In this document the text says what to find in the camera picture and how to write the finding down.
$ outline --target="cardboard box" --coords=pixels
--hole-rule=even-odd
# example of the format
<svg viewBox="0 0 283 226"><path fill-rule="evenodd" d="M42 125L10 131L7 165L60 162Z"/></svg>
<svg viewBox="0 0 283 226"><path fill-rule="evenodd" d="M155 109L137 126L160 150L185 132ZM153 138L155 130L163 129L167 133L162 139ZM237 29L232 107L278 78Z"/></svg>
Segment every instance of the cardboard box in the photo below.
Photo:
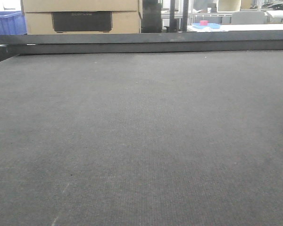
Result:
<svg viewBox="0 0 283 226"><path fill-rule="evenodd" d="M111 30L105 31L62 31L57 30L51 12L25 13L27 34L99 34L140 33L141 18L136 12L112 12Z"/></svg>
<svg viewBox="0 0 283 226"><path fill-rule="evenodd" d="M253 3L253 0L241 0L241 8L249 9Z"/></svg>
<svg viewBox="0 0 283 226"><path fill-rule="evenodd" d="M236 12L240 11L241 0L218 0L217 12Z"/></svg>
<svg viewBox="0 0 283 226"><path fill-rule="evenodd" d="M27 34L140 33L142 0L22 0Z"/></svg>

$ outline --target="blue tray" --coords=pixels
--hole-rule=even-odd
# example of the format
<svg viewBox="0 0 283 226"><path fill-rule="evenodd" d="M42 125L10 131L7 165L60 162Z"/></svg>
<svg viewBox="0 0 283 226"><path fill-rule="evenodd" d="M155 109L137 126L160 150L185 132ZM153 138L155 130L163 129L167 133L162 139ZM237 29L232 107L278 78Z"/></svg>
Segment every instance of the blue tray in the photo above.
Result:
<svg viewBox="0 0 283 226"><path fill-rule="evenodd" d="M21 11L0 11L0 35L26 33L25 18Z"/></svg>
<svg viewBox="0 0 283 226"><path fill-rule="evenodd" d="M220 28L220 24L208 23L208 25L201 26L200 23L194 23L193 27L196 28L196 29L203 29L205 27L210 27L212 29L219 29Z"/></svg>

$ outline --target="gray felt surface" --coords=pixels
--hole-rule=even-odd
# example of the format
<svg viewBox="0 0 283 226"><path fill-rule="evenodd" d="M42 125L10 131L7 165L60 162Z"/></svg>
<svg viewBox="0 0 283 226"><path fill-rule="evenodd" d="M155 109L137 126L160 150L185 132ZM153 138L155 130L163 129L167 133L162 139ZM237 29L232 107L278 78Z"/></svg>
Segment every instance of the gray felt surface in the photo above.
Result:
<svg viewBox="0 0 283 226"><path fill-rule="evenodd" d="M283 226L283 51L1 62L0 226Z"/></svg>

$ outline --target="black label on box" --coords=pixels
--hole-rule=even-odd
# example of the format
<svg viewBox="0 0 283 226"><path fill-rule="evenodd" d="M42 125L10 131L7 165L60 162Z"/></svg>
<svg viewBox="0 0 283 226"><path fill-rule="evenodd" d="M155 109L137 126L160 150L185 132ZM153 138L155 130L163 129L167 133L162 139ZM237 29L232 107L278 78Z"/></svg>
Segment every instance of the black label on box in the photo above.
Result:
<svg viewBox="0 0 283 226"><path fill-rule="evenodd" d="M56 32L109 32L112 12L52 12Z"/></svg>

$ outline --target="white scratch mark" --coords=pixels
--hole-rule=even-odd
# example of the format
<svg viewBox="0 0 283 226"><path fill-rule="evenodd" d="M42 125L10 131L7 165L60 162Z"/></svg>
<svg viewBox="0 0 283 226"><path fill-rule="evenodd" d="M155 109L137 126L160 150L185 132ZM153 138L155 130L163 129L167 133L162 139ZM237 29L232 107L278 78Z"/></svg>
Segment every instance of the white scratch mark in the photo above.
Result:
<svg viewBox="0 0 283 226"><path fill-rule="evenodd" d="M52 222L51 226L56 226L56 221L58 220L58 216L54 219L54 221Z"/></svg>
<svg viewBox="0 0 283 226"><path fill-rule="evenodd" d="M28 182L27 180L0 180L0 183L10 183L10 182Z"/></svg>
<svg viewBox="0 0 283 226"><path fill-rule="evenodd" d="M14 167L0 167L0 170L13 169Z"/></svg>
<svg viewBox="0 0 283 226"><path fill-rule="evenodd" d="M69 185L70 185L70 183L68 183L68 184L66 185L66 187L65 187L65 189L63 190L62 194L65 193L65 191L67 190L67 188L68 188Z"/></svg>
<svg viewBox="0 0 283 226"><path fill-rule="evenodd" d="M70 183L68 183L68 184L66 185L66 187L64 188L62 194L65 193L65 191L67 190L67 188L69 187L69 185L70 185ZM58 220L58 218L59 218L61 212L62 212L62 210L60 210L60 211L58 212L58 215L57 215L57 217L53 220L51 226L56 226L56 222L57 222L57 220Z"/></svg>

